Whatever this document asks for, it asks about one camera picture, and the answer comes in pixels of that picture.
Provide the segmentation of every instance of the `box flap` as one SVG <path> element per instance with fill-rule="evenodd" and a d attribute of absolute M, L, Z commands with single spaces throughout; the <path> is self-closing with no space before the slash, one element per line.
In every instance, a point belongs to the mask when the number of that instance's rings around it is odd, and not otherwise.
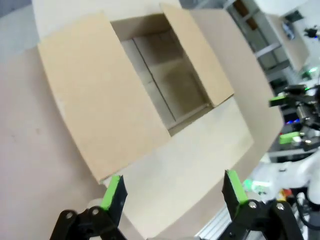
<path fill-rule="evenodd" d="M 60 113 L 98 181 L 170 139 L 103 13 L 81 18 L 38 48 Z"/>
<path fill-rule="evenodd" d="M 190 59 L 213 106 L 229 98 L 233 88 L 216 55 L 188 10 L 161 4 L 161 8 Z"/>

